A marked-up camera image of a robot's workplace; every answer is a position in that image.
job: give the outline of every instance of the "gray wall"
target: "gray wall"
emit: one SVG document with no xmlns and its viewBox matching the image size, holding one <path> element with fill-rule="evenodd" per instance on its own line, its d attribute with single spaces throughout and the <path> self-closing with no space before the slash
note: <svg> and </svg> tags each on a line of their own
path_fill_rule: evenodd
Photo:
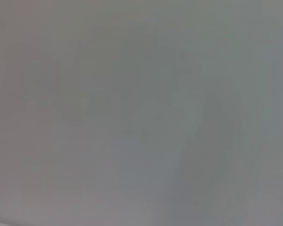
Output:
<svg viewBox="0 0 283 226">
<path fill-rule="evenodd" d="M 0 0 L 0 222 L 283 225 L 283 0 Z"/>
</svg>

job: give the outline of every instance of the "blurry background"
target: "blurry background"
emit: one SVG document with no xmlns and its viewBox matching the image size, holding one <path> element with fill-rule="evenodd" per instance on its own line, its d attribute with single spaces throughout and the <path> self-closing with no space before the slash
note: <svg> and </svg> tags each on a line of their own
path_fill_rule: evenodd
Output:
<svg viewBox="0 0 283 226">
<path fill-rule="evenodd" d="M 0 222 L 283 225 L 283 0 L 0 0 Z"/>
</svg>

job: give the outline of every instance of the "gray surface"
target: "gray surface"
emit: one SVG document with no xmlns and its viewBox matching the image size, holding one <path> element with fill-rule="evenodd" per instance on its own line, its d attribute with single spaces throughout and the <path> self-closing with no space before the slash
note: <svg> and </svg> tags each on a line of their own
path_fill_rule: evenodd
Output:
<svg viewBox="0 0 283 226">
<path fill-rule="evenodd" d="M 283 0 L 0 0 L 0 222 L 283 225 Z"/>
</svg>

